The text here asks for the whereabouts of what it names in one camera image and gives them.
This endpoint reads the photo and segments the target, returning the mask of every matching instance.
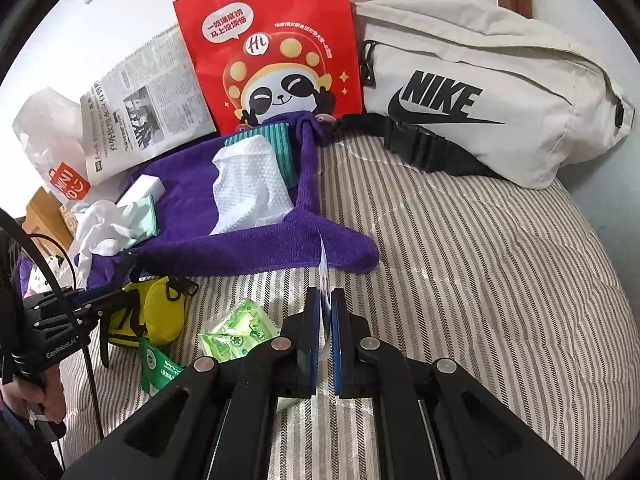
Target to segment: silver screw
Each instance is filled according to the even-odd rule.
[[[291,347],[291,339],[288,337],[277,337],[271,341],[271,348],[274,350],[289,350]]]
[[[376,339],[375,337],[363,337],[360,340],[360,346],[365,350],[377,350],[380,348],[380,339]]]
[[[197,372],[209,372],[213,370],[213,367],[216,365],[216,362],[208,356],[198,357],[196,362],[194,362],[193,367]]]
[[[451,359],[440,359],[438,364],[436,364],[436,367],[443,374],[452,374],[458,369],[456,362]]]

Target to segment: bed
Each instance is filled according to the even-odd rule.
[[[352,132],[321,150],[323,214],[369,235],[380,264],[365,275],[330,270],[375,336],[411,358],[458,361],[588,480],[605,478],[640,430],[640,341],[625,293],[593,229],[556,181],[522,189],[485,177],[425,174]],[[199,278],[188,322],[166,348],[187,365],[196,336],[242,298],[277,324],[302,309],[317,269]],[[92,355],[106,431],[148,396],[136,352]],[[280,413],[270,478],[376,479],[369,400],[318,395]],[[98,440],[80,354],[62,363],[67,463]]]

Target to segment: light green snack wrapper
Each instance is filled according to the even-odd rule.
[[[158,393],[182,371],[181,366],[171,361],[143,337],[140,338],[138,355],[142,364],[142,390],[149,395]]]
[[[219,362],[244,357],[253,347],[280,334],[263,309],[242,300],[210,333],[199,335],[204,353]]]

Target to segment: human hand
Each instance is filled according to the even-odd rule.
[[[27,402],[42,404],[45,418],[59,424],[66,416],[65,389],[60,381],[60,368],[50,368],[44,372],[42,379],[44,391],[23,378],[14,378],[13,382],[0,386],[2,400],[12,412],[23,418],[29,418]]]

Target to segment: teal ribbed cloth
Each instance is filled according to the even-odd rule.
[[[265,126],[257,126],[244,132],[238,132],[228,137],[225,140],[225,146],[231,146],[236,142],[248,139],[249,137],[255,137],[261,135],[269,141],[269,144],[273,148],[276,154],[276,161],[278,163],[278,169],[282,175],[282,179],[287,186],[287,189],[296,187],[298,185],[298,176],[293,169],[293,158],[291,156],[291,144],[289,142],[289,124],[288,123],[276,123],[267,124]]]

